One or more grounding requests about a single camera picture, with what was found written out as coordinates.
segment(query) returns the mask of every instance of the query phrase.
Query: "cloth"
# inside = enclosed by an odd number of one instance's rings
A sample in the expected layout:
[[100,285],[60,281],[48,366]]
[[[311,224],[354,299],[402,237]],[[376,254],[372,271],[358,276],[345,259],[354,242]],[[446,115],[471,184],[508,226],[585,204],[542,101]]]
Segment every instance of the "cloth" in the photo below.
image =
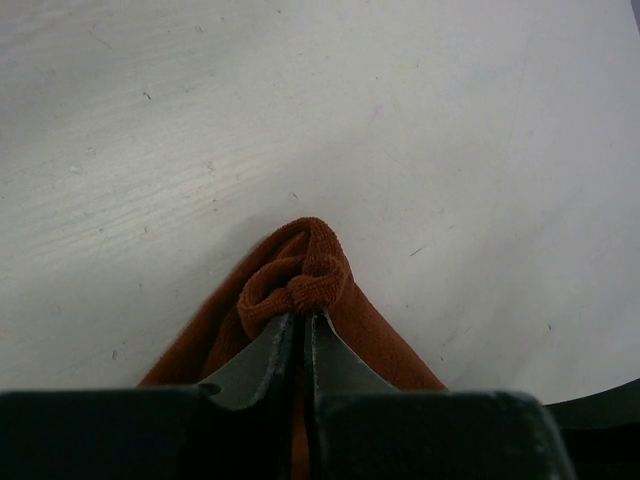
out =
[[[300,218],[260,242],[205,302],[142,386],[196,383],[245,348],[279,314],[326,309],[338,335],[401,390],[444,390],[356,285],[335,233]],[[294,406],[292,477],[308,478],[302,385]]]

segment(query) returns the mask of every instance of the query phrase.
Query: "cloth fold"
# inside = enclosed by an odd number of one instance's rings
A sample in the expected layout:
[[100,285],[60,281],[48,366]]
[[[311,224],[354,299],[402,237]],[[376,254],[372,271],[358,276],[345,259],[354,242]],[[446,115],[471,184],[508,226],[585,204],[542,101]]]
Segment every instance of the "cloth fold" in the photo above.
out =
[[[260,242],[140,385],[196,383],[249,345],[275,315],[324,309],[338,335],[391,384],[401,390],[445,389],[365,297],[335,233],[318,218],[295,220]],[[294,412],[293,457],[292,476],[306,477],[300,401]]]

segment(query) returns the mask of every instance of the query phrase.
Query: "terry cloth fabric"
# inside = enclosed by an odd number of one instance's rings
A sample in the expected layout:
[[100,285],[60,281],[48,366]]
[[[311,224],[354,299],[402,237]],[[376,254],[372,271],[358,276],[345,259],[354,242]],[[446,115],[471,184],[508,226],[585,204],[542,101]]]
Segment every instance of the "terry cloth fabric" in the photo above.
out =
[[[205,302],[141,386],[197,383],[245,348],[271,318],[326,309],[340,337],[401,390],[444,390],[356,285],[331,228],[300,218],[260,242]],[[297,382],[292,477],[308,478],[302,382]]]

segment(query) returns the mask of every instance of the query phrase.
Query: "towel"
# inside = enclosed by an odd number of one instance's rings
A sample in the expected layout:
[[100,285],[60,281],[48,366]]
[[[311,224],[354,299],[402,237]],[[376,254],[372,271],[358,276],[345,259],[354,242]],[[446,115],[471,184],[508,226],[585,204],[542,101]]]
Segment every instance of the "towel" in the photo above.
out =
[[[245,348],[274,316],[327,310],[338,335],[401,390],[445,390],[355,283],[331,228],[295,220],[260,242],[200,308],[141,386],[197,383]],[[302,392],[296,393],[292,478],[309,477]]]

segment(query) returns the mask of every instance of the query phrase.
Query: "white surface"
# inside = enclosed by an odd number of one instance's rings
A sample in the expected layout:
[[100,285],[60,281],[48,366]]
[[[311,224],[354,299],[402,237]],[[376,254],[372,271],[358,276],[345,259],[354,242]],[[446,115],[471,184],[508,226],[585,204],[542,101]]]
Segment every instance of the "white surface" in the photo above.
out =
[[640,376],[628,1],[0,6],[0,388],[133,385],[260,237],[337,231],[453,388]]

